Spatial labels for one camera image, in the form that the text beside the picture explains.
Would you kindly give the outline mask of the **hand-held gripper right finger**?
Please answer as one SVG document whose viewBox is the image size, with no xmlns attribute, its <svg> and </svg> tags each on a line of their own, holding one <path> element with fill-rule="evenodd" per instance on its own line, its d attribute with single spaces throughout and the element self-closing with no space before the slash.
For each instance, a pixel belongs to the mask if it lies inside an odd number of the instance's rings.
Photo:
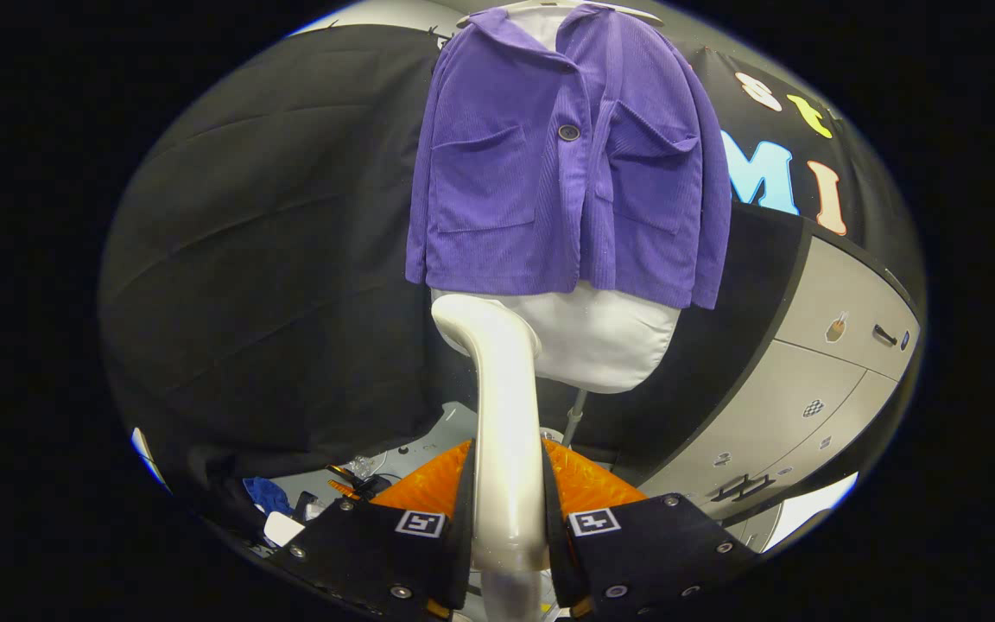
<svg viewBox="0 0 995 622">
<path fill-rule="evenodd" d="M 759 555 L 678 492 L 649 497 L 558 442 L 542 440 L 544 524 L 569 621 L 681 621 Z"/>
</svg>

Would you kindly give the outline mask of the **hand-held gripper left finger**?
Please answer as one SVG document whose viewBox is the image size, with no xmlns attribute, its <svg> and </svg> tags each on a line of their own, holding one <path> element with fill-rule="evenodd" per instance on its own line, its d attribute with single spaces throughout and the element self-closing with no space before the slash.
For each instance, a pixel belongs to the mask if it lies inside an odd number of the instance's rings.
<svg viewBox="0 0 995 622">
<path fill-rule="evenodd" d="M 287 542 L 287 578 L 367 619 L 450 619 L 471 567 L 474 442 L 371 500 L 344 496 Z"/>
</svg>

